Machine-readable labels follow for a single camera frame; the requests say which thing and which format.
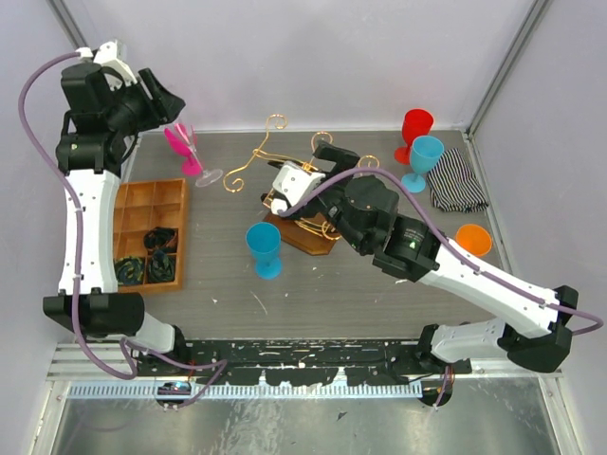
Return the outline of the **clear wine glass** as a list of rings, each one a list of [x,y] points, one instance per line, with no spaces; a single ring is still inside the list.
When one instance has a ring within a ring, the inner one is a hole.
[[[193,127],[188,128],[186,126],[189,134],[193,137],[194,139],[194,145],[195,145],[195,149],[196,149],[196,154],[197,157],[200,161],[200,163],[203,166],[203,173],[199,176],[190,176],[190,177],[194,177],[195,178],[195,185],[198,188],[203,188],[203,187],[207,187],[209,185],[211,185],[212,183],[218,181],[222,175],[223,172],[219,169],[209,169],[202,161],[202,159],[200,158],[200,156],[198,155],[198,151],[197,151],[197,136],[193,130]]]

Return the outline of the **pink wine glass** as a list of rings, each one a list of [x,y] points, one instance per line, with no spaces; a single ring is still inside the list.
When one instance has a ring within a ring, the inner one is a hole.
[[[194,139],[186,126],[183,123],[176,123],[171,128],[165,128],[163,133],[173,152],[183,159],[182,173],[186,176],[201,175],[203,166],[197,157]]]

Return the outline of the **red wine glass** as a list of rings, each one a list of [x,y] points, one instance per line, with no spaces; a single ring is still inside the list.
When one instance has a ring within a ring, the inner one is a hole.
[[[434,118],[432,114],[421,108],[409,110],[405,115],[401,128],[404,146],[395,150],[395,160],[404,165],[410,164],[410,154],[413,142],[417,137],[425,136],[432,128]]]

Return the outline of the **light blue wine glass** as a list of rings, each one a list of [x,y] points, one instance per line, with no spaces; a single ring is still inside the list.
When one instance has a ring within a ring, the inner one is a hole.
[[[444,151],[444,144],[437,137],[417,137],[413,142],[410,153],[412,171],[401,178],[403,186],[411,193],[424,191],[426,180],[423,175],[436,166]]]

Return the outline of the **blue wine glass front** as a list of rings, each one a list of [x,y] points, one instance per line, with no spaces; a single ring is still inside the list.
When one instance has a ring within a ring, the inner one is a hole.
[[[255,272],[264,280],[273,280],[282,272],[279,257],[281,233],[268,222],[252,225],[246,234],[246,244],[253,258]]]

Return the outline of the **orange wine glass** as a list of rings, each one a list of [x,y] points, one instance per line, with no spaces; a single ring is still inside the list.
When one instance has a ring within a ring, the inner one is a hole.
[[[455,241],[476,257],[487,255],[493,246],[492,238],[488,231],[476,224],[461,226],[455,234]]]

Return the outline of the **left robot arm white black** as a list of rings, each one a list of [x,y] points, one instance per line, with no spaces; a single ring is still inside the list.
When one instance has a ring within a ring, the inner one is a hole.
[[[177,119],[185,106],[149,68],[133,82],[99,64],[76,64],[62,73],[69,104],[56,147],[67,207],[64,270],[44,313],[89,338],[124,337],[156,354],[168,375],[184,373],[190,353],[182,331],[151,316],[138,292],[121,293],[114,267],[114,209],[127,137]]]

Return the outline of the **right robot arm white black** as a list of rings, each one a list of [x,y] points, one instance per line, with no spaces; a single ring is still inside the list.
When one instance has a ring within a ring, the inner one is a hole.
[[[331,186],[311,205],[358,254],[383,273],[452,293],[493,318],[458,326],[424,327],[414,351],[426,373],[470,358],[506,357],[537,373],[558,369],[571,349],[566,324],[578,293],[563,285],[541,288],[471,256],[427,222],[398,211],[399,197],[374,175],[356,177],[359,156],[320,140],[314,157],[334,167]]]

